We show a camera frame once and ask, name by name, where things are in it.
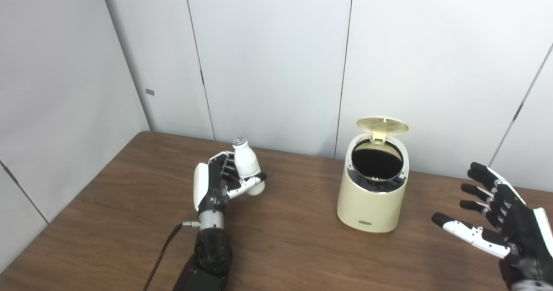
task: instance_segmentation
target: black cable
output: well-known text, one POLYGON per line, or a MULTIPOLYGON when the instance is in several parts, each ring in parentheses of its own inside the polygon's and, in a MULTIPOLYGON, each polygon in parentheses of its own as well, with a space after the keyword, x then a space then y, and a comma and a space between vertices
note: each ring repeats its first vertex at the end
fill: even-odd
POLYGON ((174 238, 174 236, 178 233, 178 231, 182 228, 182 224, 178 224, 175 226, 175 229, 172 230, 171 234, 167 237, 167 240, 165 241, 165 244, 163 244, 162 250, 159 252, 158 261, 156 261, 156 264, 154 265, 154 268, 152 268, 152 272, 150 273, 150 276, 148 277, 148 280, 146 280, 146 284, 142 288, 142 291, 146 291, 148 289, 148 286, 150 286, 150 283, 152 282, 152 278, 154 277, 154 274, 156 273, 156 270, 158 269, 159 264, 162 261, 163 254, 165 253, 165 249, 171 242, 171 240, 174 238))

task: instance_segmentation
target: small white bottle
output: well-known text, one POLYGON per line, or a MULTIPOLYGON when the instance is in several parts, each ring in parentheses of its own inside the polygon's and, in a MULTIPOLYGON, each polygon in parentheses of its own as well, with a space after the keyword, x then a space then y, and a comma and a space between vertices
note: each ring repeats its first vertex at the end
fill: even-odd
MULTIPOLYGON (((235 148, 235 165, 241 179, 250 177, 261 172, 257 156, 248 146, 248 140, 245 138, 235 138, 232 141, 232 147, 235 148)), ((252 187, 247 191, 248 195, 256 196, 265 189, 265 182, 252 187)))

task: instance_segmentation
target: cream trash can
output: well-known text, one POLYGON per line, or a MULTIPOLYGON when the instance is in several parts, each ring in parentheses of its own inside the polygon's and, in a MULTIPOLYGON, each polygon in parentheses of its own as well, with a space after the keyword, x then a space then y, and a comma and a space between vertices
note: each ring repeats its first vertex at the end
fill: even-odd
POLYGON ((409 156, 403 143, 389 135, 409 127, 387 117, 357 121, 367 132, 355 137, 346 153, 338 194, 338 217, 344 224, 365 232, 390 232, 397 226, 409 156))

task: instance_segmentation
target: trash can lid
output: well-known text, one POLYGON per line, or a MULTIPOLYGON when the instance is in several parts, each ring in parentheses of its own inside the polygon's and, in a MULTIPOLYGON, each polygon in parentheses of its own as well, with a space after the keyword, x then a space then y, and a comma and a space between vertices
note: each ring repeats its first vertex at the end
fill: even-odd
POLYGON ((401 134, 409 131, 407 124, 390 117, 370 116, 357 120, 357 126, 365 132, 401 134))

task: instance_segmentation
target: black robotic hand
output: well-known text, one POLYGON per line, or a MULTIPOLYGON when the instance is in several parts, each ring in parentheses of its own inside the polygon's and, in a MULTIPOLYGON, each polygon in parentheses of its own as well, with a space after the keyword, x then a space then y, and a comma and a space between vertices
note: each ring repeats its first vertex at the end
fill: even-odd
POLYGON ((194 172, 194 208, 200 230, 194 253, 186 262, 173 291, 224 291, 233 260, 229 234, 224 229, 225 208, 234 197, 267 178, 263 172, 241 178, 235 153, 223 151, 200 163, 194 172))
POLYGON ((513 186, 485 165, 472 163, 468 176, 486 189, 470 184, 461 189, 484 203, 461 200, 460 206, 484 214, 497 232, 441 213, 434 214, 432 221, 499 257, 502 278, 511 291, 553 291, 553 235, 545 210, 528 208, 513 186))

